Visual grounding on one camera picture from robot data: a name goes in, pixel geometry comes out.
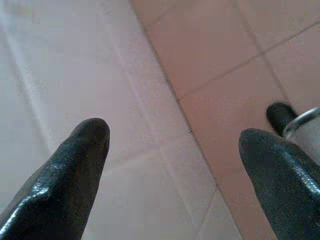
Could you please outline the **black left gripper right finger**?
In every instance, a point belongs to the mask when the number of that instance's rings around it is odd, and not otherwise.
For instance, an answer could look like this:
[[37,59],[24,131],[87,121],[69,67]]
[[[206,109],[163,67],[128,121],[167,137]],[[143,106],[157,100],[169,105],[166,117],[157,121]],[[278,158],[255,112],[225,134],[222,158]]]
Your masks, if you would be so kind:
[[297,144],[270,132],[241,132],[238,149],[278,240],[320,240],[320,166]]

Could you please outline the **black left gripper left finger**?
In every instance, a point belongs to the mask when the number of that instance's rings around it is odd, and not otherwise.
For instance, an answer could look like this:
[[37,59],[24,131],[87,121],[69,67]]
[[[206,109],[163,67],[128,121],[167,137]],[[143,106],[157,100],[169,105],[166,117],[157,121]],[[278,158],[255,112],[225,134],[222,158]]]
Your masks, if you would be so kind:
[[0,214],[0,240],[81,240],[109,146],[103,119],[79,123]]

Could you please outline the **black robot foot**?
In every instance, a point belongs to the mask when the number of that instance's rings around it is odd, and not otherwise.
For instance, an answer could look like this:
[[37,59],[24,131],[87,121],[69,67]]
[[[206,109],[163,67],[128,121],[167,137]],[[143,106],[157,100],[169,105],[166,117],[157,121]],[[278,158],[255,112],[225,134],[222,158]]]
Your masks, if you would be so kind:
[[266,117],[274,131],[283,136],[286,126],[298,117],[296,111],[284,102],[274,102],[266,109]]

